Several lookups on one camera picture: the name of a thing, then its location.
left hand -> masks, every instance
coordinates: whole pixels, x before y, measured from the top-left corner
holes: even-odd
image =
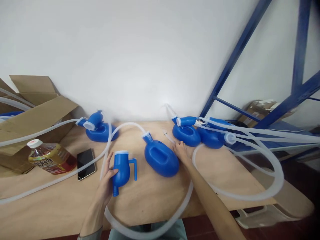
[[[104,206],[107,206],[112,197],[113,189],[111,178],[119,171],[118,169],[112,169],[112,167],[109,167],[112,155],[113,152],[108,155],[102,179],[96,192],[96,200],[103,203]]]

blue metal shelf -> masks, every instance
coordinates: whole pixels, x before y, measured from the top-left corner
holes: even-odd
[[[309,27],[309,16],[310,16],[310,7],[311,0],[300,0],[299,7],[299,18],[298,18],[298,30],[296,37],[296,48],[294,56],[294,66],[292,74],[292,86],[291,86],[291,95],[288,96],[278,107],[276,107],[272,112],[270,112],[265,118],[259,119],[250,113],[242,110],[241,108],[234,106],[231,103],[228,103],[220,98],[218,94],[223,87],[223,84],[227,80],[231,70],[236,64],[240,54],[248,43],[253,31],[261,20],[263,14],[267,10],[271,0],[260,0],[253,11],[251,18],[247,26],[245,27],[241,37],[236,44],[229,60],[227,61],[209,99],[207,100],[200,117],[205,117],[211,108],[215,100],[221,102],[222,104],[236,110],[237,112],[250,117],[251,119],[258,122],[254,128],[267,129],[279,120],[283,115],[297,107],[306,99],[320,101],[320,99],[312,98],[311,96],[320,89],[320,71],[302,84],[303,79],[303,70],[304,62],[306,55],[307,47],[307,37],[308,37],[308,27]]]

box flap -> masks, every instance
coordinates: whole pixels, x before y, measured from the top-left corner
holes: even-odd
[[[21,93],[24,99],[38,106],[59,96],[58,93]]]
[[[55,93],[48,76],[9,75],[20,94],[23,93]]]
[[[11,87],[9,87],[1,78],[0,78],[0,88],[3,88],[4,90],[7,90],[8,92],[16,94],[16,92],[13,91],[11,89]],[[0,97],[4,97],[4,96],[6,96],[6,94],[3,92],[0,92]]]
[[[0,123],[0,141],[27,136],[51,127],[77,106],[77,104],[63,96],[36,106]],[[1,147],[0,152],[14,154],[24,147],[26,142]]]

smartphone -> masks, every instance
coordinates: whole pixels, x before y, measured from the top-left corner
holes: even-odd
[[[94,159],[93,149],[90,148],[82,153],[77,155],[78,161],[78,169],[82,166],[86,165],[88,162],[91,162]],[[83,169],[82,171],[78,172],[78,181],[85,179],[86,177],[90,176],[91,174],[97,171],[96,163],[91,164],[89,167]]]

cardboard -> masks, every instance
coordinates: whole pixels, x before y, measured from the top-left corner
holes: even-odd
[[[270,112],[272,112],[275,109],[275,107],[273,107],[273,106],[277,106],[277,105],[278,105],[278,103],[276,101],[273,101],[272,99],[270,99],[270,101],[268,101],[268,100],[254,100],[247,107],[246,112],[252,114],[253,116],[256,116],[257,118],[263,119]],[[280,121],[286,117],[291,116],[296,111],[297,111],[297,108],[292,109],[291,111],[287,112],[285,115],[283,115],[277,121]],[[245,115],[242,115],[238,121],[243,122],[249,128],[253,128],[255,125],[258,124],[256,121],[254,121],[253,119],[251,119]]]
[[[54,91],[49,77],[21,75],[10,75],[10,77],[20,91],[20,95],[35,104],[36,107],[0,123],[0,142],[39,132],[51,127],[61,119],[62,121],[72,119],[70,112],[78,105],[59,96]],[[10,92],[13,91],[1,79],[0,87]],[[19,109],[0,104],[0,112],[11,111],[19,111]],[[73,126],[74,123],[69,123],[37,138],[44,143],[58,143]],[[28,141],[0,147],[0,166],[19,174],[33,168],[34,166],[28,162],[30,153],[30,148],[26,146]]]

